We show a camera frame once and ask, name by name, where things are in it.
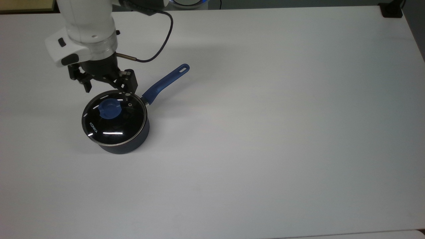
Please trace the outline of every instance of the lid rim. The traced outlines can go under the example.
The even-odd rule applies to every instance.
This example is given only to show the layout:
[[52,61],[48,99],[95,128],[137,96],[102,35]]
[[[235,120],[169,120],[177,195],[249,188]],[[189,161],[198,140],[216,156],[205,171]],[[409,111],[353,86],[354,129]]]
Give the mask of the lid rim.
[[[85,124],[84,124],[84,119],[85,119],[84,115],[86,115],[86,111],[90,108],[90,106],[92,105],[92,103],[94,101],[98,100],[102,96],[105,96],[105,95],[111,94],[111,93],[119,93],[119,91],[118,90],[111,90],[111,91],[102,92],[102,93],[96,95],[95,97],[93,97],[93,99],[91,99],[90,102],[86,105],[86,107],[84,108],[84,111],[82,113],[82,117],[81,117],[81,125],[82,125],[82,128],[83,128],[83,131],[86,131],[86,127],[85,127]],[[137,133],[134,134],[130,139],[128,139],[124,142],[121,142],[121,143],[117,143],[117,144],[105,144],[105,143],[99,142],[99,141],[93,139],[92,137],[88,136],[88,138],[91,141],[93,141],[96,144],[101,145],[101,146],[114,147],[114,146],[124,145],[124,144],[130,142],[131,140],[133,140],[134,138],[136,138],[140,134],[140,132],[143,130],[143,128],[145,127],[145,124],[146,124],[147,109],[146,109],[146,106],[143,103],[142,99],[139,96],[137,96],[136,94],[133,94],[133,93],[130,96],[133,96],[140,103],[140,105],[142,105],[142,109],[143,109],[143,122],[142,122],[142,125],[140,126],[139,130],[137,131]]]

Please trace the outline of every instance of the pot lid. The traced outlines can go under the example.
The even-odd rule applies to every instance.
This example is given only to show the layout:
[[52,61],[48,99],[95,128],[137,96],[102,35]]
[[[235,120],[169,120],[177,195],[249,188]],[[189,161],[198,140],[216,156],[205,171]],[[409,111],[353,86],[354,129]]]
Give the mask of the pot lid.
[[138,96],[114,90],[94,97],[85,107],[81,123],[94,142],[118,146],[136,137],[146,118],[146,106]]

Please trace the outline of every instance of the black bracket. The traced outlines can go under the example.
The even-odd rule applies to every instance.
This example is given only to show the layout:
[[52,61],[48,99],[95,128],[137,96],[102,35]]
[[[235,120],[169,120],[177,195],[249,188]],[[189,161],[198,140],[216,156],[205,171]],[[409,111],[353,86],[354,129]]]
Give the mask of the black bracket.
[[123,93],[135,93],[137,89],[137,80],[132,69],[125,71],[111,72],[102,76],[90,75],[86,72],[80,71],[80,64],[68,65],[69,77],[72,80],[78,80],[84,86],[85,91],[88,93],[91,90],[90,80],[98,80],[110,84],[115,89]]
[[390,3],[379,3],[383,17],[387,18],[401,18],[403,12],[401,11],[401,3],[405,0],[394,0]]

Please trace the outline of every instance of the blue lid knob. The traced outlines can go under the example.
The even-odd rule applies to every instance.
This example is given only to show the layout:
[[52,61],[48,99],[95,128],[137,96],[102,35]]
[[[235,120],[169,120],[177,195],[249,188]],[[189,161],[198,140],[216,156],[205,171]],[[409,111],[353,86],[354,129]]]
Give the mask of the blue lid knob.
[[109,98],[102,101],[98,106],[100,117],[110,120],[121,113],[121,104],[117,99]]

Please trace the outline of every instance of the cable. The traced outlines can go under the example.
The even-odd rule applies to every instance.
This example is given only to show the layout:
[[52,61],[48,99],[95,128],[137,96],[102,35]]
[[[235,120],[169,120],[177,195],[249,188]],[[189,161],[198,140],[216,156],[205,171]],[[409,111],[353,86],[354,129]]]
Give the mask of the cable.
[[167,41],[168,41],[168,38],[170,38],[170,35],[171,35],[171,31],[173,30],[173,23],[174,23],[174,21],[173,21],[173,17],[168,13],[168,12],[165,12],[165,11],[156,11],[157,13],[160,13],[160,14],[164,14],[164,15],[167,15],[169,18],[170,18],[170,30],[168,31],[168,34],[167,34],[167,37],[165,38],[165,41],[164,41],[164,43],[162,44],[162,46],[161,46],[161,48],[159,49],[159,51],[153,56],[153,57],[151,57],[150,59],[147,59],[147,60],[139,60],[139,59],[137,59],[137,58],[135,58],[135,57],[131,57],[131,59],[129,59],[129,58],[126,58],[126,57],[124,57],[124,58],[126,58],[126,59],[129,59],[129,60],[134,60],[134,61],[137,61],[137,62],[142,62],[142,63],[146,63],[146,62],[150,62],[150,61],[152,61],[153,59],[155,59],[158,55],[159,55],[159,53],[161,53],[161,51],[162,51],[162,49],[164,49],[164,47],[165,47],[165,44],[167,44]]

